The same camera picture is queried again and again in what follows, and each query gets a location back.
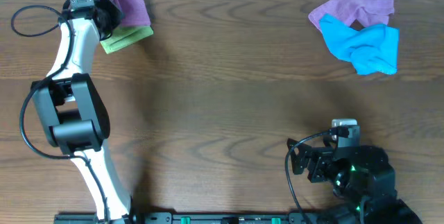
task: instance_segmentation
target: wire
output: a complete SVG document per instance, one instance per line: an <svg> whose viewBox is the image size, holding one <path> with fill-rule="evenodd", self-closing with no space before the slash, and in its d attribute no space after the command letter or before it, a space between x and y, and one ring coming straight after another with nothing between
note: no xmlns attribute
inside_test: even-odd
<svg viewBox="0 0 444 224"><path fill-rule="evenodd" d="M292 183L291 183L291 178L290 178L290 172L289 172L289 158L290 158L291 153L292 153L292 152L295 150L295 148L297 148L299 145L301 145L301 144L305 143L306 141L309 141L309 140L311 140L311 139L313 139L313 138L320 137L320 136L323 136L323 135L329 135L330 133L331 133L331 129L330 129L330 130L326 130L326 131L322 131L322 132L320 132L320 133L317 133L317 134L311 135L311 136L309 136L309 137L305 137L304 139L298 141L297 144L293 145L293 147L291 147L291 148L289 149L289 152L288 152L287 155L285 156L285 175L287 175L287 182L289 183L290 192L291 192L291 195L293 196L293 200L294 200L294 203L296 204L296 207L298 207L298 211L300 212L300 214L302 214L302 217L304 218L304 221L305 221L307 224L311 224L311 220L310 220L310 218L308 218L308 216L304 213L304 211L302 210L302 207L300 206L300 204L299 204L299 202L298 202L298 199L296 198L296 193L294 192L294 188L293 188L293 185L292 185Z"/></svg>
<svg viewBox="0 0 444 224"><path fill-rule="evenodd" d="M20 110L20 115L19 115L19 129L20 129L20 134L22 134L23 140L25 141L26 145L32 150L34 151L34 153L45 157L45 158L49 158L49 159L53 159L53 160L70 160L73 158L78 158L78 159L82 159L85 162L86 167L88 168L88 170L91 173L91 176L94 178L95 183L97 184L97 187L99 188L100 191L100 195L102 197L102 201L103 201L103 206L104 206L104 219L105 222L108 223L109 222L109 218L108 218L108 207L107 207L107 203L106 203L106 197L105 197L105 192L103 191L103 187L99 181L99 179L97 178L97 175L95 174L94 170L92 169L91 166L91 161L87 158L87 157L83 157L80 155L50 155L50 154L46 154L42 151L40 151L39 149L37 149L29 140L28 136L26 135L26 131L25 131L25 127L24 127L24 118L25 118L25 112L26 112L26 108L28 107L29 101L31 100L31 98L33 97L34 93L40 89L41 87L45 86L46 84L48 84L52 78L54 76L56 76L57 74L59 74L61 71L63 71L64 69L66 69L68 62L69 62L69 58L71 57L72 54L72 49L74 47L74 32L71 28L71 24L68 22L67 19L65 19L63 17L63 15L58 12L56 9L48 7L48 6L41 6L41 5L32 5L32 6L25 6L23 8L20 8L17 12L14 13L14 15L11 17L11 29L18 35L20 36L24 36L24 37L37 37L37 36L41 36L43 34L49 33L50 31L54 30L55 28L58 27L58 25L54 26L53 28L46 30L42 33L37 33L37 34L23 34L20 33L19 31L17 31L17 29L15 28L15 18L23 11L31 9L31 8L41 8L41 9L46 9L46 10L50 10L51 12L54 12L57 16L59 16L61 18L61 20L66 23L67 27L68 27L68 31L69 31L69 46L68 46L68 52L67 52L67 56L65 58L65 61L62 63L62 65L60 66L60 68L57 71L54 71L52 74L48 75L46 78L42 79L41 81L39 81L36 85L34 85L30 92L28 93L28 95L26 96L22 108Z"/></svg>

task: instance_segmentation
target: blue towel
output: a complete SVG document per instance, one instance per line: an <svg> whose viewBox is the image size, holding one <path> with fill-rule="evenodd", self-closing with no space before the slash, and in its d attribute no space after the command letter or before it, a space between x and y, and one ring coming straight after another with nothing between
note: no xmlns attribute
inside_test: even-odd
<svg viewBox="0 0 444 224"><path fill-rule="evenodd" d="M351 62L358 75L396 73L398 29L376 24L356 31L326 14L320 21L325 43L339 60Z"/></svg>

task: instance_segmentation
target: green cloth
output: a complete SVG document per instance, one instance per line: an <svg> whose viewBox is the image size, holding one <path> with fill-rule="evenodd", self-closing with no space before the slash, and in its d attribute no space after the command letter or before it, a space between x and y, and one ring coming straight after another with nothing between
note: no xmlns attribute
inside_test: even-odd
<svg viewBox="0 0 444 224"><path fill-rule="evenodd" d="M107 54L118 51L124 47L154 34L150 26L117 27L113 30L112 36L103 40L103 49Z"/></svg>

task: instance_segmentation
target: table surface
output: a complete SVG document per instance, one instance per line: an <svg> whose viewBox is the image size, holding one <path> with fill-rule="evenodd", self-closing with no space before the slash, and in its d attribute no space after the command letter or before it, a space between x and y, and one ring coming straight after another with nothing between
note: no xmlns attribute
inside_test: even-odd
<svg viewBox="0 0 444 224"><path fill-rule="evenodd" d="M18 114L33 80L46 75L60 31L26 38L10 29L19 8L65 0L0 0L0 223L50 223L95 212L71 162L32 153ZM444 0L395 0L398 73L358 76L327 50L309 22L327 0L146 0L155 34L106 55L92 78L110 115L120 178L145 211L287 212L287 137L300 139L355 118L361 142L381 146L399 196L424 223L444 218ZM26 12L17 27L54 25ZM33 105L28 136L50 153ZM320 146L320 141L313 145ZM293 176L303 207L338 204L328 183Z"/></svg>

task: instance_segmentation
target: black cable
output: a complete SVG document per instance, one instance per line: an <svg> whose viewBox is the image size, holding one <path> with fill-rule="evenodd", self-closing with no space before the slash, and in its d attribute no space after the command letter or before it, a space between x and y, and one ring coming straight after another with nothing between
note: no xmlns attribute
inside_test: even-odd
<svg viewBox="0 0 444 224"><path fill-rule="evenodd" d="M51 12L54 12L57 16L59 16L59 18L61 18L61 20L66 23L67 27L68 27L68 31L69 31L69 46L68 46L68 52L67 52L67 56L65 58L65 61L62 63L62 65L60 66L60 68L57 71L54 71L52 74L48 75L46 78L42 79L41 81L39 81L36 85L34 85L30 92L28 93L28 96L26 96L22 108L20 110L20 115L19 115L19 129L20 129L20 134L22 134L23 140L25 141L26 145L32 150L34 151L34 153L45 157L45 158L49 158L49 159L53 159L53 160L70 160L73 158L79 158L82 159L85 162L86 167L88 167L88 170L91 173L91 176L94 178L95 183L97 184L97 187L99 188L101 197L102 197L102 201L103 201L103 206L104 206L104 219L105 222L108 223L109 222L109 218L108 218L108 207L107 207L107 203L106 203L106 197L105 197L105 192L103 191L103 187L99 181L99 179L97 178L97 175L95 174L94 170L92 169L91 166L91 162L87 157L83 157L80 155L50 155L50 154L46 154L40 150L38 150L32 143L31 141L29 141L28 136L26 135L25 132L25 127L24 127L24 118L25 118L25 111L26 108L28 107L29 101L31 100L31 98L33 97L34 93L41 87L43 87L44 85L46 85L47 83L49 83L52 78L54 76L56 76L57 74L59 74L61 71L63 71L64 69L66 69L68 62L69 62L69 58L71 57L72 54L72 49L74 47L74 32L71 28L71 24L68 22L67 19L65 19L63 17L63 15L58 12L56 9L48 7L48 6L41 6L41 5L32 5L32 6L25 6L23 8L20 8L17 12L14 13L14 15L11 17L11 29L18 35L20 36L24 36L24 37L37 37L37 36L41 36L43 34L49 33L50 31L54 30L55 28L58 27L58 25L54 26L53 28L46 30L42 33L37 33L37 34L23 34L20 33L19 31L17 31L17 29L15 28L15 18L24 10L28 10L31 8L41 8L41 9L46 9L46 10L50 10Z"/></svg>
<svg viewBox="0 0 444 224"><path fill-rule="evenodd" d="M322 131L320 133L311 135L309 137L305 137L304 139L298 141L297 144L293 145L293 147L290 148L289 152L287 153L287 155L285 156L285 175L287 175L287 182L289 183L289 188L290 188L290 192L291 195L293 196L293 200L294 203L296 204L296 207L298 207L298 211L300 212L300 214L302 214L302 217L304 218L304 221L306 222L306 224L311 224L311 220L310 218L308 218L308 216L304 213L304 211L302 210L302 207L300 206L298 199L296 198L296 193L294 192L294 188L293 185L291 183L291 178L290 178L290 172L289 172L289 158L291 153L295 150L295 148L297 148L299 145L305 143L306 141L309 141L313 138L316 137L321 137L323 135L330 135L332 132L332 129L330 130L326 130L326 131Z"/></svg>

